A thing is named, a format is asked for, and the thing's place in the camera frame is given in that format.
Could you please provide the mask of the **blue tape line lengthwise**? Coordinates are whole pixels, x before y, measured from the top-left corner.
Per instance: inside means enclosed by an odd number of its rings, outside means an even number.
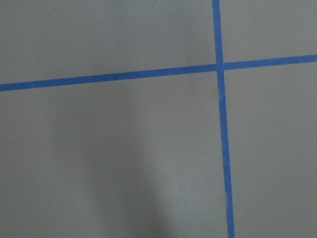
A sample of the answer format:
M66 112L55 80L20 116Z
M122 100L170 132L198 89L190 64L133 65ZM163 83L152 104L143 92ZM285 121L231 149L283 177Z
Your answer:
M222 143L224 189L226 194L227 233L229 238L234 238L235 227L234 227L231 166L230 166L229 140L228 140L227 110L226 110L226 93L225 93L223 45L222 45L222 30L221 30L221 17L220 17L220 1L218 0L212 1L212 10L213 10L213 27L214 27L214 40L215 40L217 87L219 92L218 104L219 104L219 118L220 118L220 134L221 134L221 143Z

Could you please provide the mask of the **blue tape line crosswise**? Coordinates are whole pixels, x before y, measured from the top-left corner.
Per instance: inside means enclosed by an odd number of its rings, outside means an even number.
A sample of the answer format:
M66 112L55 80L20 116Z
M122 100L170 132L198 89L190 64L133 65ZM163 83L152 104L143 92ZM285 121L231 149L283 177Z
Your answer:
M219 66L218 64L206 64L206 65L110 73L110 74L102 74L102 75L80 76L80 77L70 77L70 78L60 78L60 79L15 82L15 83L1 84L0 90L2 92L6 92L6 91L48 88L48 87L58 87L58 86L67 86L67 85L121 81L121 80L130 80L130 79L142 79L142 78L153 78L153 77L163 77L163 76L197 74L197 73L205 73L205 72L217 72L219 70L226 71L226 70L236 70L236 69L245 69L245 68L301 64L301 63L311 63L316 61L317 61L316 55L282 57L282 58L272 58L272 59L244 60L244 61L225 62L221 66Z

